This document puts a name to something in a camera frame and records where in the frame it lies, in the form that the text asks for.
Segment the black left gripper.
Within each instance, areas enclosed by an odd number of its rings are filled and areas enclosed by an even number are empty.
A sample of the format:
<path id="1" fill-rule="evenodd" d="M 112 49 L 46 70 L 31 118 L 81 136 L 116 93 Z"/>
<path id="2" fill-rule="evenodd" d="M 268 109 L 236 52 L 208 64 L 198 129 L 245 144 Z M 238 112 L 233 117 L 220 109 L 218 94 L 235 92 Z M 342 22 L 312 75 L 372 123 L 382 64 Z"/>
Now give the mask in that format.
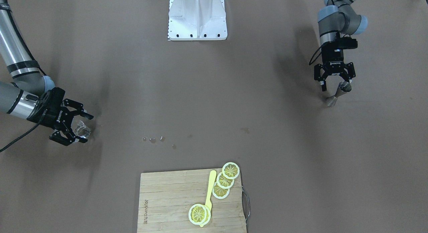
<path id="1" fill-rule="evenodd" d="M 320 82 L 323 92 L 327 91 L 328 76 L 343 76 L 344 81 L 352 82 L 355 77 L 354 63 L 346 64 L 343 52 L 357 47 L 358 41 L 351 37 L 340 37 L 323 45 L 321 48 L 323 64 L 314 66 L 314 80 Z"/>

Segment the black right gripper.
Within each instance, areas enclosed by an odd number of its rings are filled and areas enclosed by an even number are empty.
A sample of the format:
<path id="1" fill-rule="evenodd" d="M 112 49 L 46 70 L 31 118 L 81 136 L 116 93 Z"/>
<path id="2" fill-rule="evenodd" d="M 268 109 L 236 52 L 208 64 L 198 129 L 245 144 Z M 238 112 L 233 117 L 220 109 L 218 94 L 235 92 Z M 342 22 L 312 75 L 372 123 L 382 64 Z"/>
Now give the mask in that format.
<path id="1" fill-rule="evenodd" d="M 87 113 L 82 103 L 70 99 L 63 100 L 64 95 L 65 91 L 59 87 L 48 90 L 38 99 L 35 108 L 26 120 L 54 129 L 49 139 L 61 145 L 69 146 L 75 142 L 86 143 L 88 139 L 74 133 L 71 127 L 71 115 L 73 117 L 81 116 L 88 120 L 92 120 L 94 116 Z"/>

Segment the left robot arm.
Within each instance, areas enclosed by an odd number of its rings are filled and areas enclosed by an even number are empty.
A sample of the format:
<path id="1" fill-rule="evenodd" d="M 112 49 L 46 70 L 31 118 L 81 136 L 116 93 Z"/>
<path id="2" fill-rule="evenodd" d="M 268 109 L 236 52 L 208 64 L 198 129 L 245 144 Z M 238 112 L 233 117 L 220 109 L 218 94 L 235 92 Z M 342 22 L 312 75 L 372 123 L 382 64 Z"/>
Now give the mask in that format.
<path id="1" fill-rule="evenodd" d="M 350 83 L 356 76 L 354 63 L 344 62 L 344 50 L 356 49 L 358 41 L 351 35 L 361 34 L 368 27 L 368 19 L 352 8 L 356 0 L 324 0 L 325 7 L 318 12 L 320 56 L 322 63 L 314 66 L 314 80 L 327 91 L 327 78 L 340 76 Z"/>

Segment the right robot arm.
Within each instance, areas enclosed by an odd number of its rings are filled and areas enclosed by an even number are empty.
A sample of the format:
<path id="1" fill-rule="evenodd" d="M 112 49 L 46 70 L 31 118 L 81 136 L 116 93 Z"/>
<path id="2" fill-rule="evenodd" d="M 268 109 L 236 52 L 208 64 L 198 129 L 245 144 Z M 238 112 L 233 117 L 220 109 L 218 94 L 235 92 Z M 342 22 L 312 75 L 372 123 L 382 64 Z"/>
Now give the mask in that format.
<path id="1" fill-rule="evenodd" d="M 68 146 L 86 143 L 88 138 L 72 128 L 75 117 L 92 120 L 93 116 L 80 102 L 65 98 L 28 49 L 12 14 L 8 0 L 0 0 L 0 50 L 12 82 L 1 82 L 1 112 L 18 117 L 34 126 L 7 146 L 27 136 L 42 125 L 54 132 L 49 139 Z"/>

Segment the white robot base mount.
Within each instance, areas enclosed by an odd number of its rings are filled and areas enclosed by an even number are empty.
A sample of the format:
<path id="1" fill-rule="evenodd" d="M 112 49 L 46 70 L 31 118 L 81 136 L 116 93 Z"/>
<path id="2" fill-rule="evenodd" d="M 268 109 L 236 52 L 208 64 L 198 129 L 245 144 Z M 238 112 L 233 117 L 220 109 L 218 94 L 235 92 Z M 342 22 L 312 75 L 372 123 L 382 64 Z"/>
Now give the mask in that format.
<path id="1" fill-rule="evenodd" d="M 168 40 L 225 40 L 227 37 L 225 0 L 169 0 Z"/>

